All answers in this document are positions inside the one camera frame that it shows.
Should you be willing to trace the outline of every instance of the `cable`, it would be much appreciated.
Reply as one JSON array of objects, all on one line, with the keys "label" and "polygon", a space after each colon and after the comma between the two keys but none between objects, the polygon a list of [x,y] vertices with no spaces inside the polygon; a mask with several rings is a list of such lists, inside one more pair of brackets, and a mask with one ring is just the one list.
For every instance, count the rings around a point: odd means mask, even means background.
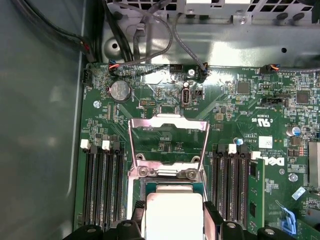
[{"label": "cable", "polygon": [[63,30],[50,22],[31,2],[28,0],[11,0],[21,14],[27,18],[36,27],[44,30],[47,34],[50,34],[50,39],[54,36],[60,42],[68,44],[77,50],[81,50],[89,62],[95,62],[95,56],[92,52],[91,45],[85,41],[84,37],[76,35],[74,33]]},{"label": "cable", "polygon": [[184,42],[181,40],[181,38],[178,35],[177,24],[178,24],[178,19],[180,18],[181,15],[182,15],[182,13],[178,13],[174,19],[174,23],[173,23],[173,27],[172,27],[173,36],[174,36],[175,40],[178,42],[178,44],[193,58],[193,60],[196,61],[196,63],[201,68],[201,70],[205,71],[206,68],[205,68],[204,64],[202,63],[202,61],[197,57],[197,55],[187,45],[184,44]]},{"label": "cable", "polygon": [[168,42],[168,45],[166,46],[165,49],[163,49],[161,51],[158,51],[158,52],[155,52],[155,53],[151,54],[150,56],[141,58],[139,60],[134,60],[134,61],[125,62],[125,63],[119,63],[119,67],[129,66],[129,65],[134,65],[134,64],[140,64],[142,62],[145,62],[145,61],[153,59],[153,58],[155,58],[157,56],[160,56],[160,55],[166,53],[170,49],[170,47],[172,45],[172,42],[173,42],[173,35],[172,35],[172,32],[171,32],[171,29],[170,29],[169,25],[165,21],[163,21],[160,17],[157,17],[157,16],[151,14],[150,12],[144,11],[144,10],[138,8],[138,7],[127,5],[127,4],[123,4],[123,3],[120,3],[120,2],[116,2],[116,0],[113,0],[113,3],[118,5],[119,7],[130,9],[130,10],[135,10],[135,11],[143,14],[144,16],[147,16],[147,17],[155,19],[157,22],[162,23],[165,26],[165,28],[168,31],[168,33],[169,33],[169,42]]},{"label": "cable", "polygon": [[[148,12],[151,14],[154,14],[155,12],[159,11],[160,9],[163,9],[166,7],[168,4],[170,4],[172,0],[160,0],[153,4],[149,9]],[[140,21],[140,24],[145,25],[149,21],[149,17],[143,16],[143,18]],[[140,37],[144,37],[145,31],[136,29],[134,36],[133,36],[133,57],[134,60],[139,60],[140,59],[140,49],[139,49],[139,40]]]},{"label": "cable", "polygon": [[121,56],[124,59],[125,62],[130,62],[134,60],[134,56],[131,52],[129,42],[124,35],[124,32],[121,30],[119,27],[117,21],[115,20],[113,14],[110,12],[110,9],[106,3],[105,0],[103,0],[103,7],[104,7],[104,12],[105,12],[105,17],[107,19],[107,22],[110,26],[110,29],[114,35],[114,38],[116,42],[119,45],[120,51],[121,51]]},{"label": "cable", "polygon": [[316,73],[320,72],[320,67],[316,68],[279,68],[278,73],[304,73],[304,74],[311,74],[311,73]]}]

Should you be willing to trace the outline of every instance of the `metal socket lever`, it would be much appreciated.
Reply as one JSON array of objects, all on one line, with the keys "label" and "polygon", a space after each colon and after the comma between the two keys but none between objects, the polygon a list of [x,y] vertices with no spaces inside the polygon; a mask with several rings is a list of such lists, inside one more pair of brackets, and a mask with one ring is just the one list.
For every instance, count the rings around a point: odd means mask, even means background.
[{"label": "metal socket lever", "polygon": [[135,146],[134,146],[134,140],[132,135],[132,129],[136,129],[139,127],[160,128],[164,124],[173,124],[178,129],[193,129],[193,130],[200,130],[205,132],[205,137],[204,137],[201,156],[200,156],[200,162],[197,168],[197,171],[200,171],[200,168],[204,162],[205,151],[206,151],[207,142],[208,142],[209,129],[210,129],[209,122],[198,121],[198,120],[188,120],[184,116],[181,116],[179,114],[163,114],[163,113],[159,113],[150,119],[131,118],[129,120],[128,126],[129,126],[129,137],[130,137],[133,167],[137,168],[138,162],[135,154]]}]

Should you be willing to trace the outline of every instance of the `capacitor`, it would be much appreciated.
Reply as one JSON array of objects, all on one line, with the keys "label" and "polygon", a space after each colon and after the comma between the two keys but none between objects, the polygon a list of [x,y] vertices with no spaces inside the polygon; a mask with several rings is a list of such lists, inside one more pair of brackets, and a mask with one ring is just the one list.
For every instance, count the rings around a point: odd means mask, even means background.
[{"label": "capacitor", "polygon": [[242,138],[235,137],[233,139],[233,143],[237,146],[241,146],[242,144],[244,144],[244,140]]},{"label": "capacitor", "polygon": [[301,133],[300,127],[298,126],[290,126],[286,130],[286,134],[289,137],[299,137]]}]

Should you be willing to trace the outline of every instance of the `green circuit board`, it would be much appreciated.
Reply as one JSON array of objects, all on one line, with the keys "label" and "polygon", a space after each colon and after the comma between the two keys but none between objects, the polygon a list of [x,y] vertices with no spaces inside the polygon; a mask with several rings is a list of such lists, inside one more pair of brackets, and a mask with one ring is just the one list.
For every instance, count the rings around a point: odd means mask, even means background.
[{"label": "green circuit board", "polygon": [[[120,146],[121,156],[106,156],[97,149],[93,150],[97,154],[79,150],[75,229],[88,223],[108,228],[106,224],[126,218],[127,172],[132,166],[128,121],[150,119],[156,114],[209,122],[203,163],[207,194],[225,219],[238,219],[255,233],[264,225],[281,229],[285,213],[280,205],[302,222],[308,200],[320,205],[320,198],[308,191],[312,189],[308,185],[308,142],[317,141],[320,132],[320,76],[261,74],[258,67],[209,66],[207,72],[203,80],[195,65],[142,64],[120,67],[111,73],[105,63],[86,67],[80,139],[98,149],[107,140],[111,146]],[[188,89],[188,103],[184,103],[183,89]],[[290,136],[294,127],[300,128],[300,136]],[[147,160],[173,164],[200,156],[205,133],[163,125],[157,129],[137,128],[133,138],[135,153],[144,154]],[[234,187],[223,192],[224,184],[231,182],[224,176],[234,179],[233,163],[226,163],[224,168],[217,149],[224,146],[228,151],[228,145],[236,139],[243,140],[242,147],[247,148],[243,149],[250,157],[244,166],[247,180],[239,183],[246,187],[234,195]],[[259,157],[251,160],[252,152]],[[289,180],[292,174],[297,176],[295,181]],[[236,176],[240,181],[244,178],[239,173]],[[141,182],[135,181],[134,201],[143,198],[140,187]],[[292,195],[300,187],[306,192],[294,199]],[[111,189],[110,210],[104,199],[107,188]],[[298,232],[295,237],[306,239],[303,236]]]}]

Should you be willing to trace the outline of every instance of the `dimm slot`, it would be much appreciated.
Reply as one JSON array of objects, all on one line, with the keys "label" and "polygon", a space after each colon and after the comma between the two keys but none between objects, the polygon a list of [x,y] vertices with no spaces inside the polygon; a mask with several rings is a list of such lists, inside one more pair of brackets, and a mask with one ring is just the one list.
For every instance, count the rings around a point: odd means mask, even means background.
[{"label": "dimm slot", "polygon": [[212,160],[212,172],[211,172],[211,202],[215,207],[218,206],[217,188],[219,179],[219,159],[214,157]]},{"label": "dimm slot", "polygon": [[238,165],[238,199],[237,199],[237,220],[245,227],[247,225],[247,199],[248,199],[248,173],[249,161],[240,158]]},{"label": "dimm slot", "polygon": [[93,224],[95,225],[101,225],[100,210],[102,200],[103,167],[103,155],[98,153],[95,157],[94,175]]},{"label": "dimm slot", "polygon": [[92,178],[94,170],[94,154],[86,154],[84,178],[83,225],[91,223]]},{"label": "dimm slot", "polygon": [[238,195],[238,161],[235,158],[228,159],[228,199],[227,219],[237,220],[237,195]]},{"label": "dimm slot", "polygon": [[124,179],[124,157],[122,152],[115,152],[115,198],[113,207],[113,222],[121,219],[121,207],[122,207],[122,191],[123,191],[123,179]]},{"label": "dimm slot", "polygon": [[113,156],[114,155],[111,152],[104,154],[103,222],[105,231],[107,231],[111,225],[112,180],[114,168]]},{"label": "dimm slot", "polygon": [[227,161],[224,157],[219,159],[218,199],[217,209],[223,219],[227,219]]}]

